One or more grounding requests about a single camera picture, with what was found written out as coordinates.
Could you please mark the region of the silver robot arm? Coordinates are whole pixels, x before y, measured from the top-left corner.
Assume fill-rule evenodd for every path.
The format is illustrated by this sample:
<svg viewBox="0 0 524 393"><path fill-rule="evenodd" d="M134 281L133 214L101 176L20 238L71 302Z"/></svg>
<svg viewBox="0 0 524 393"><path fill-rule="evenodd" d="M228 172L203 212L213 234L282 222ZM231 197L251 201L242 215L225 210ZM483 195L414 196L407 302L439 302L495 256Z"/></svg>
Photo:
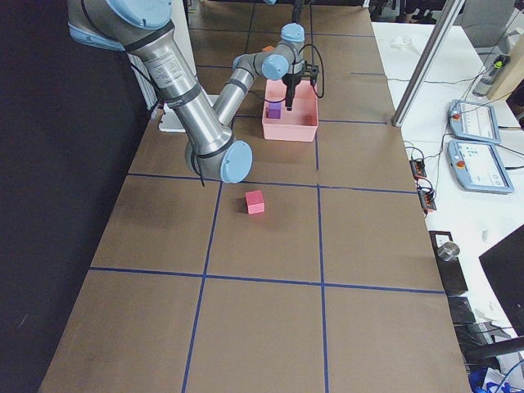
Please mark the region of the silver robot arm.
<svg viewBox="0 0 524 393"><path fill-rule="evenodd" d="M312 86L317 83L318 67L304 59L306 47L303 26L289 23L282 27L281 40L275 47L238 56L230 79L213 105L220 123L231 123L258 77L283 82L286 91L281 101L290 111L300 82L309 78Z"/></svg>
<svg viewBox="0 0 524 393"><path fill-rule="evenodd" d="M187 166L201 178L239 183L251 147L219 120L174 41L169 1L69 1L70 36L78 43L137 56L186 131Z"/></svg>

